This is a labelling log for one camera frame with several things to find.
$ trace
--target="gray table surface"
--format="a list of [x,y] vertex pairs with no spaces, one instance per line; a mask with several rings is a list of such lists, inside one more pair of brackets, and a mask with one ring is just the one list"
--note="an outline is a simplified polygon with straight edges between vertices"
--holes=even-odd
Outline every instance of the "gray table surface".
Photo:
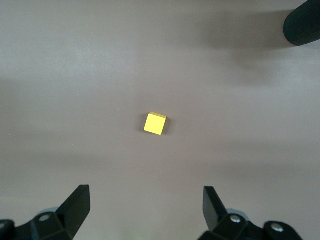
[[319,239],[320,43],[282,33],[303,2],[0,1],[0,218],[89,184],[75,239],[196,240],[214,186]]

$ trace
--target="wooden block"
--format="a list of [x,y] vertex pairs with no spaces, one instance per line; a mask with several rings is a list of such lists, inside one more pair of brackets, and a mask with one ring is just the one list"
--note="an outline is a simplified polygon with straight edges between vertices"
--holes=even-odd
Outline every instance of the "wooden block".
[[149,133],[161,135],[165,126],[166,119],[166,116],[155,112],[150,112],[146,119],[144,130]]

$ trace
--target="screw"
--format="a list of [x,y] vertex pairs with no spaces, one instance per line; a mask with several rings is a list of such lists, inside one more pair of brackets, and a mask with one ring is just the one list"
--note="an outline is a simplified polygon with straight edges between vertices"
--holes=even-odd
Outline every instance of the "screw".
[[238,217],[237,215],[232,215],[232,216],[230,217],[230,219],[231,219],[231,221],[234,222],[235,224],[241,223],[241,219],[240,219],[240,217]]
[[48,219],[50,218],[50,215],[43,215],[39,218],[39,221],[40,222],[44,222],[44,221],[47,221]]
[[278,233],[282,233],[284,231],[284,228],[278,223],[272,223],[271,228]]

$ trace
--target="yellow cube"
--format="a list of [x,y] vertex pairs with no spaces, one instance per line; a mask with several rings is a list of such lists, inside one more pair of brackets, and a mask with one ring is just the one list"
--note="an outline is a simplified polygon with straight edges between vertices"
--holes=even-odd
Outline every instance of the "yellow cube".
[[153,134],[161,135],[167,117],[155,112],[150,112],[146,119],[144,130]]

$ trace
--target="black cylinder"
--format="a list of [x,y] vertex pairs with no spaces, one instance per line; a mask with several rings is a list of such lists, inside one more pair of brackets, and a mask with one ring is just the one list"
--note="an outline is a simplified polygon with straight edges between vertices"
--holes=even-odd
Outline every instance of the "black cylinder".
[[308,0],[291,12],[283,25],[285,38],[296,46],[320,39],[320,0]]

